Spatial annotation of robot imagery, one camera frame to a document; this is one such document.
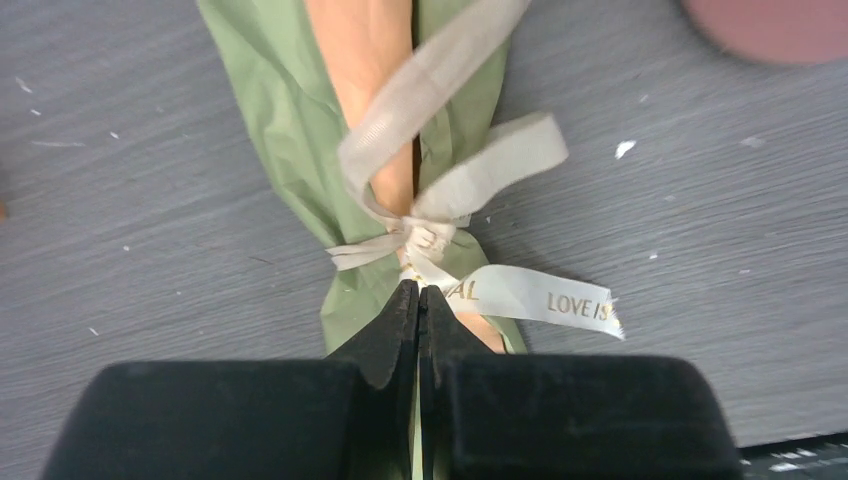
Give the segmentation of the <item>green paper flower bouquet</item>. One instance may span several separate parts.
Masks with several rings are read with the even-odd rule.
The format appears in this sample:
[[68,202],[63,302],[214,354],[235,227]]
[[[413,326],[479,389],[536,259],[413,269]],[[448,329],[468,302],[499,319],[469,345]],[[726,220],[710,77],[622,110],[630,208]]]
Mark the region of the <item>green paper flower bouquet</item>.
[[[390,40],[402,63],[412,45],[434,35],[471,1],[394,2],[400,20],[388,20],[400,39]],[[348,132],[331,86],[305,1],[198,1],[218,48],[254,145],[272,188],[324,247],[362,241],[385,230],[344,191],[336,149]],[[423,132],[417,179],[423,188],[476,153],[489,133],[509,52],[502,43]],[[447,250],[452,275],[488,260],[477,240],[460,231]],[[383,258],[337,273],[321,307],[328,353],[361,330],[383,308],[398,284],[398,259]],[[490,348],[526,353],[512,319],[469,317],[466,328]]]

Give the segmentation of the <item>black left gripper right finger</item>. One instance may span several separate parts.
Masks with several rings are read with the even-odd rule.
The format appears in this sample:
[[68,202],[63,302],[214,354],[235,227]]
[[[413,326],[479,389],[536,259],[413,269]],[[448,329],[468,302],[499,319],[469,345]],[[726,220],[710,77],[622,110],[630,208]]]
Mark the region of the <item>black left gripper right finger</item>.
[[509,355],[419,298],[424,479],[739,479],[714,392],[668,356]]

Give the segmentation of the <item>beige printed ribbon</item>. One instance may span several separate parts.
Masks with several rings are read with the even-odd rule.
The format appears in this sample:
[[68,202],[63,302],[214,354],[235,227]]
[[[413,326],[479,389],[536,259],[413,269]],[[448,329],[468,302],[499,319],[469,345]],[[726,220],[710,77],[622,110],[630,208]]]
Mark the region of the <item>beige printed ribbon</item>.
[[433,182],[406,216],[379,206],[368,189],[371,177],[448,103],[527,9],[525,1],[473,2],[379,91],[337,155],[347,192],[387,233],[333,247],[331,259],[345,271],[402,251],[410,279],[440,289],[454,312],[546,322],[623,339],[612,293],[605,287],[507,265],[486,265],[462,278],[443,267],[445,248],[474,213],[506,187],[567,159],[553,116],[533,113],[494,127],[485,146]]

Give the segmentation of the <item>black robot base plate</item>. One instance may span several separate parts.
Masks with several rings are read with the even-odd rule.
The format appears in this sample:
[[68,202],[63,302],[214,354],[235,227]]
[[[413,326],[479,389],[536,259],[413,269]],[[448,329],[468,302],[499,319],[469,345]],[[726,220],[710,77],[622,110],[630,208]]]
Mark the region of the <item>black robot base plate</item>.
[[744,479],[847,480],[847,432],[740,449]]

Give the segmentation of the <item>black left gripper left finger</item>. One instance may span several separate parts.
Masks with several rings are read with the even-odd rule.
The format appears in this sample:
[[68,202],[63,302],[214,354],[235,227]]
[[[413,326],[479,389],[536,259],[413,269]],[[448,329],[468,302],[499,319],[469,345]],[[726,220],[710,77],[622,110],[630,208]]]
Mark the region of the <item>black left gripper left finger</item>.
[[419,289],[320,360],[135,361],[101,370],[46,479],[408,479]]

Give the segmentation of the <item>pink cylindrical vase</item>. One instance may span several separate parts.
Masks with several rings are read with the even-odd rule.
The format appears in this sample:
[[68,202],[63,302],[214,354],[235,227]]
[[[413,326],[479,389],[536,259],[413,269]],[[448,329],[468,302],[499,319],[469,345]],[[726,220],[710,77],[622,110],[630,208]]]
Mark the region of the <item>pink cylindrical vase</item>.
[[695,28],[747,60],[821,65],[847,58],[847,0],[688,0]]

